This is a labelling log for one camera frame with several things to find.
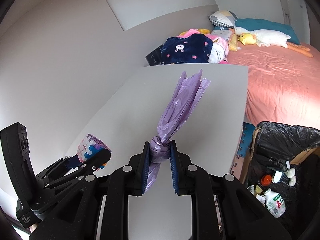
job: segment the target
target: colorful puzzle cube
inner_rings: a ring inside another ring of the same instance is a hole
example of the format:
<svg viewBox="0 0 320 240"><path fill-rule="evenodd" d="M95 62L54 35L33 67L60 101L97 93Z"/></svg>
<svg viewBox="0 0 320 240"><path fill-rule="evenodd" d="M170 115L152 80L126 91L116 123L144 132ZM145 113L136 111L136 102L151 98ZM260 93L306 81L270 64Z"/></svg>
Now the colorful puzzle cube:
<svg viewBox="0 0 320 240"><path fill-rule="evenodd" d="M79 160L83 163L84 161L95 155L97 152L99 152L101 149L108 149L110 151L109 147L105 145L101 140L99 140L92 134L88 134L82 139L80 145L78 146L77 155ZM103 169L106 165L107 163L100 166L100 168Z"/></svg>

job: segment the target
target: white bottle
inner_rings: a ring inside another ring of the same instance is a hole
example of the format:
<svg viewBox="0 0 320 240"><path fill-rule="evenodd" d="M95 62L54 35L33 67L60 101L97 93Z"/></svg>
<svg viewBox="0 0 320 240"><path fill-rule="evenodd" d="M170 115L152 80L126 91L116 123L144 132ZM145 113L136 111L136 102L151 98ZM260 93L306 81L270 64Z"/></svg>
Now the white bottle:
<svg viewBox="0 0 320 240"><path fill-rule="evenodd" d="M263 194L266 197L267 209L275 218L279 218L285 212L284 200L279 193L271 191L271 188L266 190Z"/></svg>

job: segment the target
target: trash can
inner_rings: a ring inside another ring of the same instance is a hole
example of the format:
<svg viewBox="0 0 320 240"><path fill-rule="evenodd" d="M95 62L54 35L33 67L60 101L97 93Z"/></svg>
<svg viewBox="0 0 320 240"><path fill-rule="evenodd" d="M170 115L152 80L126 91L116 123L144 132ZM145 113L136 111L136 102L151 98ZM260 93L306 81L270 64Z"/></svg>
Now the trash can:
<svg viewBox="0 0 320 240"><path fill-rule="evenodd" d="M296 169L296 184L291 187L284 173L278 183L261 184L261 178L275 171L285 172L286 162ZM293 240L320 239L320 131L298 125L261 122L252 135L242 174L244 185L278 192L286 211L278 221Z"/></svg>

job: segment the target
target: teal pillow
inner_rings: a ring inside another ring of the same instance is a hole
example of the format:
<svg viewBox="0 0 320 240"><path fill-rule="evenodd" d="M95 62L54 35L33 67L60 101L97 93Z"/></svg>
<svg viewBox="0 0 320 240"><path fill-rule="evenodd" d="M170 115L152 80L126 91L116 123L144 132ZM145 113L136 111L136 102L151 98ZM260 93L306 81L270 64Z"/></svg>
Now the teal pillow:
<svg viewBox="0 0 320 240"><path fill-rule="evenodd" d="M290 25L270 22L264 19L236 19L236 27L242 27L248 31L261 29L279 31L290 35L291 39L288 40L289 42L300 45L300 41Z"/></svg>

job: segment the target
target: bed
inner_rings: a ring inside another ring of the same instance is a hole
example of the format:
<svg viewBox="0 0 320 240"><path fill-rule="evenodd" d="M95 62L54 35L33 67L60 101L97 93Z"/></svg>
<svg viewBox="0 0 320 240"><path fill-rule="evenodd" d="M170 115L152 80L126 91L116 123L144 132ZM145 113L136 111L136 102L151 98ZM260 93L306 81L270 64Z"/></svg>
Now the bed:
<svg viewBox="0 0 320 240"><path fill-rule="evenodd" d="M249 66L245 114L261 121L320 129L320 52L310 45L313 58L278 47L244 46L230 51L228 62Z"/></svg>

